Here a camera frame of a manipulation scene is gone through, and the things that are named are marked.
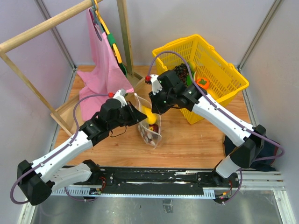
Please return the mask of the clear polka dot zip bag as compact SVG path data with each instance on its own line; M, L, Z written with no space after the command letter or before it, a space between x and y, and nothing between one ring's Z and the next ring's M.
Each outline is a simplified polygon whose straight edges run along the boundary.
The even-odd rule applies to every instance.
M145 120L137 124L138 132L147 145L156 148L162 139L160 133L161 116L152 113L152 105L149 101L140 97L137 93L134 94L134 97L138 111L147 116Z

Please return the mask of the dark brown toy chestnut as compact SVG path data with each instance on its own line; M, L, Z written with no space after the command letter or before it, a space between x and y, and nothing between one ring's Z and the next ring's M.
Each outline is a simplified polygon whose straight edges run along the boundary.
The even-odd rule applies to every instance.
M159 132L159 125L158 124L149 125L149 130L158 133Z

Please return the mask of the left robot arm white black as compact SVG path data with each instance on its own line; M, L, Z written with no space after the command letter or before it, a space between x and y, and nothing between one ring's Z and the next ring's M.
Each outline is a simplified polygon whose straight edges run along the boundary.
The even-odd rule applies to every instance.
M31 163L23 160L18 164L17 180L10 190L11 201L19 204L14 199L15 187L21 189L31 205L39 205L53 191L62 187L79 182L98 184L101 181L100 168L92 160L86 160L72 168L64 168L64 165L109 137L115 128L133 126L146 118L130 102L108 99L100 111L62 145Z

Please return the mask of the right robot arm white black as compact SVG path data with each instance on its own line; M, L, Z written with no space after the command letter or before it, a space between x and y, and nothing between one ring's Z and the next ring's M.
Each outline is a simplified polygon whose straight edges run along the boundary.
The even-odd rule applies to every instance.
M207 119L219 128L234 144L234 150L214 168L212 182L221 187L240 168L249 168L260 154L266 130L239 119L217 103L197 84L185 86L177 74L168 70L162 75L147 75L145 82L151 85L149 97L152 113L164 114L174 106L187 109Z

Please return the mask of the toy watermelon slice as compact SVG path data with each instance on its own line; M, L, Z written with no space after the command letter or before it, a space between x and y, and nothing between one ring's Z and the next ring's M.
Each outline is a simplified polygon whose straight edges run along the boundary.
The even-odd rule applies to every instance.
M192 84L192 79L195 77L195 72L192 73L192 78L190 78L190 75L188 74L185 78L185 84L186 86L190 86Z

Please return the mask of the black toy grapes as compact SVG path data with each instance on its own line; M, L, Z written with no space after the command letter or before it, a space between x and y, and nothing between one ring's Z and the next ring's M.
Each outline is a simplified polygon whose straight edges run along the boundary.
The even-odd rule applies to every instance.
M178 66L176 66L173 71L176 73L176 75L179 77L179 79L185 83L186 82L186 78L187 76L189 76L189 72L188 72L188 69L187 69L187 66L182 63Z

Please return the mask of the orange toy persimmon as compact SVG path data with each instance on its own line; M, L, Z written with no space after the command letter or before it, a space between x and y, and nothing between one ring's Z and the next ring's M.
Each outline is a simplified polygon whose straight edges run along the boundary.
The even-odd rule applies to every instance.
M207 90L210 87L209 80L207 78L201 77L197 79L196 81L197 85L203 88L204 90Z

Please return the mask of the yellow green toy mango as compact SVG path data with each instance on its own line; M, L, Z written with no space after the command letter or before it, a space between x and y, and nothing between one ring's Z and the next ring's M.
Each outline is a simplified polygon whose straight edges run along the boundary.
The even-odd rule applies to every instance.
M188 65L189 65L191 71L195 71L196 70L196 64L194 62L188 62Z

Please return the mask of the pink t-shirt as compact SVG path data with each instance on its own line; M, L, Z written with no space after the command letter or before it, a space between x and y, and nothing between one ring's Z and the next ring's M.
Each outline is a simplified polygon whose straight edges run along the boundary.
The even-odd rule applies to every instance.
M86 11L90 47L95 68L90 71L78 71L85 86L79 92L79 98L95 94L107 95L125 89L127 93L134 92L133 86L120 69L113 51L108 43L106 33L96 34L90 10Z

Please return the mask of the yellow plastic basket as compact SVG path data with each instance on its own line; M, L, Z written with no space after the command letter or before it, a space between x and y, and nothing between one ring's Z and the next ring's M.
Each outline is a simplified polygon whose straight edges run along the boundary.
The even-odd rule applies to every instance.
M171 41L152 50L155 57L163 51L180 54L187 62L196 64L194 80L204 77L209 80L209 93L220 105L226 107L242 90L249 86L249 81L240 74L233 64L228 63L215 47L199 34L193 34Z

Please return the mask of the wooden clothes rack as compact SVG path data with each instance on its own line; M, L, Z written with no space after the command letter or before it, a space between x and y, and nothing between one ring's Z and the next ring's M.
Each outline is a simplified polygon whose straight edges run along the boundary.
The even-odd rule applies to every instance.
M21 46L22 44L32 40L33 38L55 28L57 25L65 22L66 20L78 15L84 10L92 6L90 0L84 0L75 6L53 16L44 22L20 33L19 35L0 44L0 57L11 68L11 70L24 82L24 84L30 88L30 90L41 100L41 102L51 111L51 117L60 125L64 131L71 136L71 127L63 120L60 114L54 109L54 107L45 99L45 97L38 91L38 89L28 80L23 72L13 63L13 61L6 55L7 52ZM131 49L131 38L128 22L127 2L125 0L117 1L119 19L121 24L122 40L125 49L125 57L127 62L127 69L129 75L139 79L138 83L134 86L134 90L138 91L143 87L145 78L134 72L133 69L133 57Z

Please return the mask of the yellow clothes hanger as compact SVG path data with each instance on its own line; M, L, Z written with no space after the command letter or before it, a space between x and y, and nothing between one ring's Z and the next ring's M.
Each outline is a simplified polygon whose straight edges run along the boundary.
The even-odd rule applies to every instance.
M113 51L114 56L116 57L117 63L121 64L122 63L122 58L121 58L120 52L117 48L115 38L114 38L113 34L109 31L107 25L105 24L105 22L103 21L101 16L100 16L100 23L102 24L104 32L107 35L108 43L109 43L109 45L110 45L110 47Z

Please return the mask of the green t-shirt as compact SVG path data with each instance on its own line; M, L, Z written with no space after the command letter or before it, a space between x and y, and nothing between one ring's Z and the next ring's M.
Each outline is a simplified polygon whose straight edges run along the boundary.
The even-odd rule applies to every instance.
M126 94L131 93L134 89L127 79L127 69L122 63L122 58L112 33L107 34L107 41L109 43L108 91L117 92L120 89L124 89Z

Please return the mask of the grey clothes hanger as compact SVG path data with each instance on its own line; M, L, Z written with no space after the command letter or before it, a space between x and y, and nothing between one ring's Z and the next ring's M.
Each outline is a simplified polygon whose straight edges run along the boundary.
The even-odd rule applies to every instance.
M104 29L102 24L100 23L100 16L99 16L99 10L97 7L97 3L95 0L91 0L92 7L89 9L89 14L92 19L93 27L95 29L95 33L97 38L102 41L102 34L104 33Z

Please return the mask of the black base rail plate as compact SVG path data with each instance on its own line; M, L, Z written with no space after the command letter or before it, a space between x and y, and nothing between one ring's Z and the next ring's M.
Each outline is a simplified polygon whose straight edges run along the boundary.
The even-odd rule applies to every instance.
M104 193L124 195L194 196L204 188L237 188L237 173L222 178L209 169L101 167L90 180L76 185L100 186Z

